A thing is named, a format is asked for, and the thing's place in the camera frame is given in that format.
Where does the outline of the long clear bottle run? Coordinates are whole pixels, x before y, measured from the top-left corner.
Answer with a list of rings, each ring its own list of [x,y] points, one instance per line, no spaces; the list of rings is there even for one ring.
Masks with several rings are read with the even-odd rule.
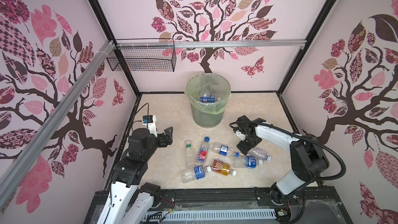
[[[259,160],[262,161],[271,161],[271,156],[264,150],[259,149],[257,147],[253,147],[251,150],[249,150],[248,155],[254,156]]]

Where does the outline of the clear bottle blue label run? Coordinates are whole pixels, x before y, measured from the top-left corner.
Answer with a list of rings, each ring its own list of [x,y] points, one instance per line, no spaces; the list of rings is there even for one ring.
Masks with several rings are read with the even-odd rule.
[[[210,150],[224,157],[238,157],[240,155],[240,153],[236,152],[233,148],[219,142],[212,143],[210,145]]]
[[[216,96],[208,90],[202,90],[200,92],[200,97],[215,98]]]
[[[202,103],[215,103],[215,98],[206,98],[206,97],[201,97],[200,102]]]
[[[181,174],[181,179],[184,184],[205,178],[211,172],[211,167],[197,166],[190,169],[185,169]]]
[[[254,169],[263,165],[263,160],[257,159],[254,156],[238,156],[234,157],[232,167],[236,169],[247,168]]]

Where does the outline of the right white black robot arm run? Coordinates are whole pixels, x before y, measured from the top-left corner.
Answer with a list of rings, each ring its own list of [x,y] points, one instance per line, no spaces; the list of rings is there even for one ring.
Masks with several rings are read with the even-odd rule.
[[[270,141],[289,152],[291,169],[272,185],[269,193],[275,205],[286,203],[288,196],[294,191],[313,182],[335,180],[346,174],[347,167],[343,159],[335,151],[319,143],[314,136],[289,132],[261,118],[249,120],[245,115],[230,123],[229,126],[240,138],[237,148],[244,155],[262,140]],[[336,175],[321,177],[320,174],[330,166],[326,152],[337,160],[341,169]]]

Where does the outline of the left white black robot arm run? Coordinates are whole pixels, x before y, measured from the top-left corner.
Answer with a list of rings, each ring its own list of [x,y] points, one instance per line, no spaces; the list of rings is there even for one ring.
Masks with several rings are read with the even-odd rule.
[[[145,183],[139,188],[139,184],[155,151],[172,145],[173,128],[160,134],[156,128],[138,128],[129,136],[128,143],[128,149],[114,169],[98,224],[139,224],[149,209],[160,202],[160,186]]]

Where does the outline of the mesh bin with green liner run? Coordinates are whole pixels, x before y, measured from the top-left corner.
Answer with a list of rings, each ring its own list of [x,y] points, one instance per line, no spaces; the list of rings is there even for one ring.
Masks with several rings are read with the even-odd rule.
[[[232,96],[229,81],[213,73],[190,78],[184,93],[190,100],[193,120],[203,128],[213,128],[221,123]]]

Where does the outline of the clear bottle green cap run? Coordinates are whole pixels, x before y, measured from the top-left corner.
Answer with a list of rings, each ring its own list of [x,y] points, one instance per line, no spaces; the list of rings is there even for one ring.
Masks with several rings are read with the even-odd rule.
[[[185,166],[187,169],[193,168],[195,165],[195,152],[192,147],[192,141],[185,140],[184,147],[185,147]]]

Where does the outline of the amber tea bottle red label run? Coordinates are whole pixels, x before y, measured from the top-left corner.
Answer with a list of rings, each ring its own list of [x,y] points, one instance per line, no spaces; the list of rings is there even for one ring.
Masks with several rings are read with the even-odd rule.
[[[228,175],[236,176],[236,174],[237,174],[237,171],[235,169],[233,169],[228,163],[223,162],[218,159],[215,159],[213,161],[210,168],[213,172],[216,172],[216,173],[224,175],[224,176],[228,176]]]

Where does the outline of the Fiji bottle pink flower label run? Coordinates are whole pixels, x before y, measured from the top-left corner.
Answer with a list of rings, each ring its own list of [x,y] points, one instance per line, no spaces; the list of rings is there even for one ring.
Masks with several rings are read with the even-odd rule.
[[[199,146],[199,151],[196,156],[196,164],[197,165],[204,165],[206,163],[208,157],[208,150],[209,150],[209,137],[205,137],[203,142]]]

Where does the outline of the clear bottle blue label bottom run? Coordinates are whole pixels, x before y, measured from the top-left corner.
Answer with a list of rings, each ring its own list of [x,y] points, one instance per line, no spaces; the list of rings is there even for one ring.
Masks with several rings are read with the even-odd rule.
[[[211,167],[197,166],[190,169],[185,169],[181,174],[181,179],[184,184],[205,178],[211,172]]]

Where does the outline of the aluminium rail back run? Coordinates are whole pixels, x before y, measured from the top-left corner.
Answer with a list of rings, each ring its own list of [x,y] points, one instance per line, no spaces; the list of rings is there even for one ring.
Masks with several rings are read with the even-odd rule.
[[[227,47],[275,47],[299,46],[304,47],[306,40],[244,40],[244,41],[201,41],[201,42],[138,42],[121,43],[117,47],[156,47],[156,48],[227,48]]]

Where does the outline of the aluminium rail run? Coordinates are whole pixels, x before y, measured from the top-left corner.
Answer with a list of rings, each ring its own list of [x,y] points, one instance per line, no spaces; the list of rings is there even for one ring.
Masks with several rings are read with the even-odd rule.
[[[117,47],[156,47],[156,48],[227,48],[227,47],[275,47],[299,46],[304,47],[306,40],[244,40],[244,41],[201,41],[201,42],[138,42],[121,43]]]
[[[69,110],[82,94],[85,87],[89,84],[97,69],[114,48],[113,40],[108,40],[103,44],[95,54],[93,61],[89,63],[85,71],[67,92],[66,96],[63,97],[59,105],[55,107],[53,113],[50,114],[44,124],[41,125],[31,142],[26,145],[21,154],[15,159],[2,176],[1,207],[3,207],[9,200],[12,193],[16,190],[22,179],[32,167],[33,163],[36,161],[37,157],[43,151],[45,145],[50,141],[58,126],[69,113]]]

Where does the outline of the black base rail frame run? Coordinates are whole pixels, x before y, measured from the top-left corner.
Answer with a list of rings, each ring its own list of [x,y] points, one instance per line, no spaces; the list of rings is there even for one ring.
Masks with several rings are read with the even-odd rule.
[[[348,212],[333,187],[308,187],[275,205],[270,188],[160,189],[159,204],[149,211],[204,211],[225,209],[273,209],[276,219],[184,221],[140,224],[350,224]],[[98,224],[109,191],[95,193],[86,224]]]

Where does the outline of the aluminium rail left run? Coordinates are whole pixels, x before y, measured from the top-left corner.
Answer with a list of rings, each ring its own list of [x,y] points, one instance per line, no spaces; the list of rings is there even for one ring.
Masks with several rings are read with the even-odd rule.
[[[22,179],[32,167],[33,163],[36,161],[37,157],[43,151],[45,145],[50,141],[58,126],[69,113],[69,110],[82,94],[85,87],[89,84],[97,69],[114,48],[113,40],[108,40],[103,44],[95,54],[93,61],[89,63],[85,71],[67,92],[66,96],[63,97],[59,105],[55,107],[53,113],[50,114],[44,124],[41,125],[31,142],[26,145],[21,154],[15,159],[2,176],[1,207],[3,207],[9,200],[12,193],[16,190]]]

